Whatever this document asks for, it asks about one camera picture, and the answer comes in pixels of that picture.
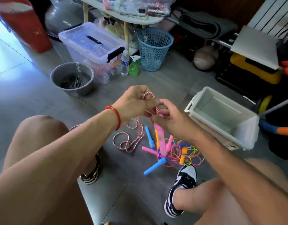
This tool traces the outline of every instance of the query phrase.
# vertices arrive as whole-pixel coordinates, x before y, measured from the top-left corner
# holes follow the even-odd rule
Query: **sneaker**
[[[98,177],[98,167],[99,167],[99,156],[98,156],[98,153],[95,155],[95,158],[96,158],[96,166],[95,166],[95,169],[89,174],[89,175],[80,175],[80,179],[90,185],[92,183],[94,183],[96,180],[97,180],[97,177]]]
[[[185,188],[192,189],[196,186],[197,173],[193,165],[183,166],[177,173],[176,182],[170,189],[168,198],[165,201],[164,210],[165,213],[171,217],[175,218],[183,213],[183,210],[177,210],[173,205],[173,194],[176,189]]]

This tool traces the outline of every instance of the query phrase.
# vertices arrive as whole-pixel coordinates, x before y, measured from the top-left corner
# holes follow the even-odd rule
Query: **blue plastic basket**
[[[143,28],[138,32],[141,66],[143,69],[157,71],[173,44],[173,37],[158,28]]]

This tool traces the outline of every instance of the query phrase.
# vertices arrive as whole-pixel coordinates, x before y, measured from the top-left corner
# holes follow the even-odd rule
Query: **gray bowl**
[[[74,89],[62,88],[65,76],[78,74],[81,77],[81,86]],[[83,97],[93,90],[94,71],[80,62],[67,62],[56,67],[50,75],[50,81],[58,88],[73,97]]]

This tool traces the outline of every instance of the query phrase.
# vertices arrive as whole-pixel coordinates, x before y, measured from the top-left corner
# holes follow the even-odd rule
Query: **box lid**
[[[59,39],[97,64],[110,62],[127,49],[124,40],[91,22],[60,32]]]

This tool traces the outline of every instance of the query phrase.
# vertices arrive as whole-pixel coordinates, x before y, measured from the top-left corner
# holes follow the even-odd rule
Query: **plastic water bottle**
[[[123,55],[121,56],[121,75],[128,75],[128,67],[129,67],[129,55],[127,50],[123,51]]]

